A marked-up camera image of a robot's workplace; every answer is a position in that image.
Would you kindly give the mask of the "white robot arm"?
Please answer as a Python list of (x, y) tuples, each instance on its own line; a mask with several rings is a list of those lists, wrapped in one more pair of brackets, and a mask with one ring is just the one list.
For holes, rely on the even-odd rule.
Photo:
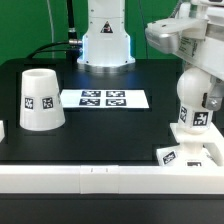
[[(125, 0), (88, 0), (88, 30), (78, 64), (112, 72), (135, 62), (124, 28)], [(181, 0), (173, 14), (145, 28), (149, 45), (211, 75), (202, 105), (213, 111), (224, 99), (224, 0)]]

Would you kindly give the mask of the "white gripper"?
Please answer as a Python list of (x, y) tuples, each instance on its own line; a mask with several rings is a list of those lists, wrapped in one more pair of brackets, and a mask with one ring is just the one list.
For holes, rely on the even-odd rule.
[(145, 34), (158, 51), (219, 78), (211, 81), (202, 102), (218, 111), (224, 99), (224, 0), (179, 0), (168, 18), (148, 23)]

